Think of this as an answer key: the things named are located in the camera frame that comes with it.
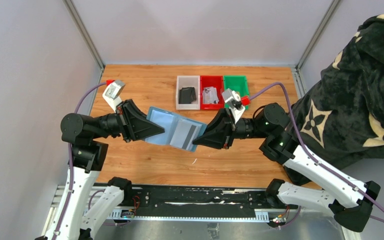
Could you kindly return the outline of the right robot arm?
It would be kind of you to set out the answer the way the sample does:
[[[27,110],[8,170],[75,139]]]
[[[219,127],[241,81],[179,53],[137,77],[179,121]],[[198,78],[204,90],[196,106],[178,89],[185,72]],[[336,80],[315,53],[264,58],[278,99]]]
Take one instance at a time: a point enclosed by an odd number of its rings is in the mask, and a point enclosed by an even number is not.
[[[263,139],[260,150],[269,160],[293,170],[319,185],[302,187],[273,179],[265,190],[265,201],[274,208],[301,206],[325,213],[342,227],[360,233],[373,210],[380,186],[362,182],[338,169],[299,143],[287,131],[290,117],[277,103],[259,107],[251,118],[234,119],[233,110],[220,109],[202,136],[193,143],[213,149],[228,149],[235,139]]]

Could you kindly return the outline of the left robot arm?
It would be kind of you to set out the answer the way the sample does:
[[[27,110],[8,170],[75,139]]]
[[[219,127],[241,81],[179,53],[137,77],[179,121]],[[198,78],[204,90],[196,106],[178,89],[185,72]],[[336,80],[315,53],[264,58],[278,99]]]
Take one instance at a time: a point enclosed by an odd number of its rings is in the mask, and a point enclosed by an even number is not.
[[[41,240],[92,240],[113,209],[133,201],[132,182],[113,177],[97,202],[87,200],[103,168],[109,145],[98,138],[122,137],[127,143],[163,134],[164,128],[147,119],[131,100],[114,113],[99,117],[69,113],[60,124],[61,139],[68,143],[68,172],[57,212]]]

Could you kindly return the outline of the blue card holder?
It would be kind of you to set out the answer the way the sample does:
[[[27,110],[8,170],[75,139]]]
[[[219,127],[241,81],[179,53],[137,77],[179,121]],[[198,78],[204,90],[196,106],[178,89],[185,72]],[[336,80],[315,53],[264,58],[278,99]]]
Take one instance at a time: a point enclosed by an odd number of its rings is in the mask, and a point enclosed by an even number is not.
[[[174,133],[174,130],[176,128],[177,122],[180,119],[191,120],[191,121],[203,124],[198,137],[200,137],[205,132],[205,130],[207,128],[207,124],[205,124],[203,122],[199,122],[199,121],[187,118],[185,116],[179,115],[177,113],[163,110],[161,108],[157,108],[154,106],[151,106],[149,108],[149,111],[147,114],[147,119],[150,120],[151,122],[163,127],[165,130],[165,133],[154,135],[154,136],[148,137],[144,140],[145,142],[147,142],[149,144],[154,144],[154,145],[171,146],[171,145],[169,145],[169,143],[173,137],[173,133]]]

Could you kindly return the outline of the white magnetic stripe card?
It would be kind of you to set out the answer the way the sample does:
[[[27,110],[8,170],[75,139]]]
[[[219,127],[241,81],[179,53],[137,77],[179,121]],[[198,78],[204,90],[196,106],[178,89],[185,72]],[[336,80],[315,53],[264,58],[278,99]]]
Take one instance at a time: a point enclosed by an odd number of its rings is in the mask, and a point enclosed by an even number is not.
[[[203,124],[200,122],[180,119],[175,126],[169,145],[181,150],[194,152],[196,146],[193,144],[193,141],[200,134],[202,127]]]

